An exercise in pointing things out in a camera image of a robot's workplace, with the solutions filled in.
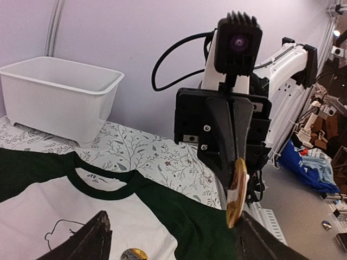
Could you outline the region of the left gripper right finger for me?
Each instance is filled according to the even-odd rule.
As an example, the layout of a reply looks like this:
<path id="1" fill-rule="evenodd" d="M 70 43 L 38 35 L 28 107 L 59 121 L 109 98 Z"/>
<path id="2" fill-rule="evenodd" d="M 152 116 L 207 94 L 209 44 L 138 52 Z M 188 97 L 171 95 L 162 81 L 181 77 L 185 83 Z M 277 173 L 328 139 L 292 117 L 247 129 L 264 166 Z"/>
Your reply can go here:
<path id="1" fill-rule="evenodd" d="M 237 259 L 307 259 L 279 241 L 246 211 L 241 213 L 234 229 L 236 231 Z"/>

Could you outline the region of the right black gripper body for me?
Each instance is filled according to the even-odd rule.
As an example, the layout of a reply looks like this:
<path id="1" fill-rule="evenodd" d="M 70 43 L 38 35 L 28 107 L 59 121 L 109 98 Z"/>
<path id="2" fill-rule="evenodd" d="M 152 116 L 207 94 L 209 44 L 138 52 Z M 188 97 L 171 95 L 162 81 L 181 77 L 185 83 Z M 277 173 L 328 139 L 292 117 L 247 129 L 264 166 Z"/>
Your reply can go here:
<path id="1" fill-rule="evenodd" d="M 269 113 L 272 104 L 264 96 L 231 93 L 223 94 L 215 90 L 181 88 L 176 95 L 174 141 L 189 142 L 198 145 L 197 156 L 206 165 L 209 141 L 207 133 L 211 130 L 208 125 L 206 100 L 207 98 L 224 99 L 229 104 L 233 123 L 234 141 L 234 98 L 248 98 L 253 104 L 252 120 L 247 136 L 246 166 L 249 171 L 261 170 L 268 160 L 270 149 L 265 144 L 265 138 L 271 122 Z"/>

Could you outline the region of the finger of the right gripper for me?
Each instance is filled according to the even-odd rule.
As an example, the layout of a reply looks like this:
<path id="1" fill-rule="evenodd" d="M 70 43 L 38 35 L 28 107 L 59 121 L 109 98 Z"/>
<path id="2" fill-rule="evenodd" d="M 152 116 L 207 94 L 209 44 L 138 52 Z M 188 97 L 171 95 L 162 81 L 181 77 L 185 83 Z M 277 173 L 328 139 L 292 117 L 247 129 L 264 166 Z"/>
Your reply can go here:
<path id="1" fill-rule="evenodd" d="M 252 120 L 253 104 L 248 98 L 234 98 L 234 129 L 237 157 L 246 160 L 247 136 Z"/>
<path id="2" fill-rule="evenodd" d="M 209 97 L 206 100 L 209 141 L 206 165 L 215 173 L 223 188 L 228 190 L 234 178 L 236 160 L 232 117 L 226 100 Z"/>

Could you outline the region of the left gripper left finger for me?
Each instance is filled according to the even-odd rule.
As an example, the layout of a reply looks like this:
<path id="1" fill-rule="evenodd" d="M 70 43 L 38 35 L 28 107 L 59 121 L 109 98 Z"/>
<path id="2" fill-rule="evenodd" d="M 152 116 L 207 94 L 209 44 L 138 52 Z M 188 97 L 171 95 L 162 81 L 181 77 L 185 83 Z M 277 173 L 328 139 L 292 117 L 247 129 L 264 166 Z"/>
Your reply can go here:
<path id="1" fill-rule="evenodd" d="M 106 211 L 99 211 L 82 228 L 55 249 L 39 259 L 110 258 L 111 223 Z"/>

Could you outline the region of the yellow round brooch brown flowers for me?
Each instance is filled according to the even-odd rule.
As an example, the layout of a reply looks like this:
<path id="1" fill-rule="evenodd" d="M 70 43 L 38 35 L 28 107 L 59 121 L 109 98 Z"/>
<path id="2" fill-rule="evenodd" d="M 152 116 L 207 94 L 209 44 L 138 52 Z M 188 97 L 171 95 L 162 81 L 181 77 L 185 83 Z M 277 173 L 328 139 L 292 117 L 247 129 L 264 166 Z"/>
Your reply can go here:
<path id="1" fill-rule="evenodd" d="M 246 200 L 249 174 L 245 160 L 238 158 L 235 162 L 234 179 L 227 190 L 227 227 L 232 229 L 238 222 Z"/>

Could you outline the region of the white green raglan t-shirt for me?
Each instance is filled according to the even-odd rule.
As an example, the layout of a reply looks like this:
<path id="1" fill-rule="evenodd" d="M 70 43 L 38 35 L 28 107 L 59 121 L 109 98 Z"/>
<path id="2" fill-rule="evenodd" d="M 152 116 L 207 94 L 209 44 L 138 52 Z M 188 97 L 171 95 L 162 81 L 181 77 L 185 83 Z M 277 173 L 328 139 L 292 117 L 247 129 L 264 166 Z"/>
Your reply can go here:
<path id="1" fill-rule="evenodd" d="M 72 238 L 98 212 L 111 222 L 110 258 L 235 259 L 225 212 L 140 172 L 116 173 L 59 155 L 1 149 L 1 259 L 36 259 Z"/>

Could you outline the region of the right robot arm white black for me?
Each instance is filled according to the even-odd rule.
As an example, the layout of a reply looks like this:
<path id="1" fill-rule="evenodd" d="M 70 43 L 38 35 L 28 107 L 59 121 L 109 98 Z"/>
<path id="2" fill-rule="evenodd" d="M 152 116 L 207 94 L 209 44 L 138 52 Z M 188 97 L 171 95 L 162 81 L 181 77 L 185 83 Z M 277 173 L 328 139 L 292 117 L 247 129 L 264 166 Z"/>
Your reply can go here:
<path id="1" fill-rule="evenodd" d="M 255 53 L 237 56 L 213 38 L 201 86 L 176 95 L 174 141 L 197 156 L 223 188 L 245 187 L 280 151 L 298 106 L 317 72 L 317 51 L 284 38 L 281 49 L 254 66 Z"/>

